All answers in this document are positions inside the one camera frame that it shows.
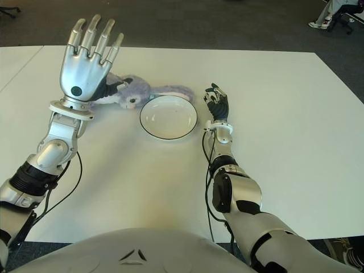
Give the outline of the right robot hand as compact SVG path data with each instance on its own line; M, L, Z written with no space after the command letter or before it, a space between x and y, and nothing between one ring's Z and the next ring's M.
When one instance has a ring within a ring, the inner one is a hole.
M203 99L215 121L226 122L228 120L228 97L218 85L211 83L211 87L205 89Z

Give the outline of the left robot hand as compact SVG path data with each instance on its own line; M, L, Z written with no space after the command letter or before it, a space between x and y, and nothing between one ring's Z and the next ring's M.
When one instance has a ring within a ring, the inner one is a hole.
M60 87L70 99L96 101L116 94L118 86L123 84L122 81L108 84L107 76L118 55L124 34L117 36L107 56L103 57L115 20L108 20L95 49L92 50L100 20L101 16L96 14L84 31L86 20L81 18L71 30L60 72Z

